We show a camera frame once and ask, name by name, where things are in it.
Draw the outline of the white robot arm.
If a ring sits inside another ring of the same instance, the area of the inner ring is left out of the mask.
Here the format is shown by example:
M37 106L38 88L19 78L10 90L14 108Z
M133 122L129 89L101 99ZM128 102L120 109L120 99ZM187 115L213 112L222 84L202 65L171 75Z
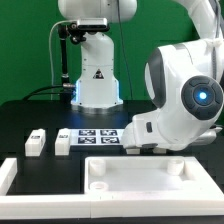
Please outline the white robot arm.
M224 22L218 0L174 0L188 11L200 36L196 41L158 47L145 65L145 83L156 106L135 115L121 144L179 151L216 137L212 125L224 106ZM75 110L101 113L119 107L113 75L113 41L104 34L110 23L128 21L137 0L58 0L66 19L64 37L81 45L82 73L76 82Z

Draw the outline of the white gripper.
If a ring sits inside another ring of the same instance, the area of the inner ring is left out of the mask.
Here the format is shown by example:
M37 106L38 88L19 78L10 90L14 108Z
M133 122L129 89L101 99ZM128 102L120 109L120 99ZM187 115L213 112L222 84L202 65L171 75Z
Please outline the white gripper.
M157 117L157 113L134 115L121 136L122 146L127 150L160 146L164 139L158 131Z

